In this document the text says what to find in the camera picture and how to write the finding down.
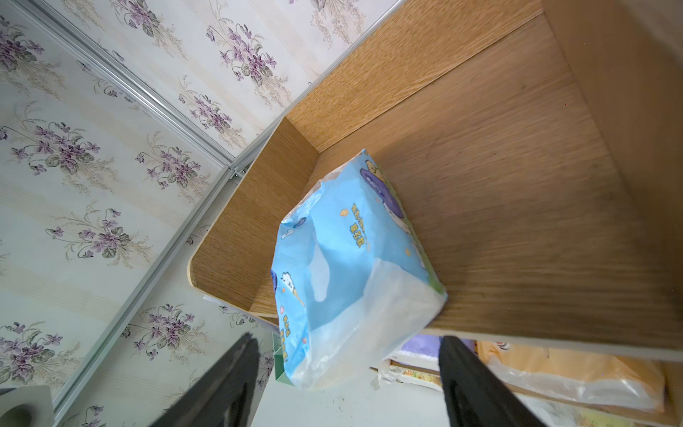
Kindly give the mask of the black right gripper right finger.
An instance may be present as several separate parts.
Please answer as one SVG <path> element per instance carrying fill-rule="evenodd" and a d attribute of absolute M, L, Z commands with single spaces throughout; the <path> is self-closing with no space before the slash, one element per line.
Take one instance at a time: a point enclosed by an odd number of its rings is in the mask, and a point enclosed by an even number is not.
<path fill-rule="evenodd" d="M 452 426 L 542 426 L 525 405 L 457 337 L 439 347 L 439 373 Z"/>

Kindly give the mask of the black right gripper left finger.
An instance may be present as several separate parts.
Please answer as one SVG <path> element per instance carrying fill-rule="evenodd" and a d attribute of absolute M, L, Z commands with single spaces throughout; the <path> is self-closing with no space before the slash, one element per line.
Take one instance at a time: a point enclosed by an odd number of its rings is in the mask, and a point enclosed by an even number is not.
<path fill-rule="evenodd" d="M 236 343 L 153 427 L 247 426 L 259 372 L 258 341 L 249 333 Z"/>

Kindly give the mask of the blue tissue pack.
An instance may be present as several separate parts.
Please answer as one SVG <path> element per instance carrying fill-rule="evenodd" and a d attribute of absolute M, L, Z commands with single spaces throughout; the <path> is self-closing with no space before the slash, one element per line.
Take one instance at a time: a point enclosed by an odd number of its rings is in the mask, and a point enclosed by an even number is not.
<path fill-rule="evenodd" d="M 366 151 L 318 181 L 284 217 L 270 274 L 284 370 L 303 391 L 338 386 L 387 359 L 448 298 Z"/>

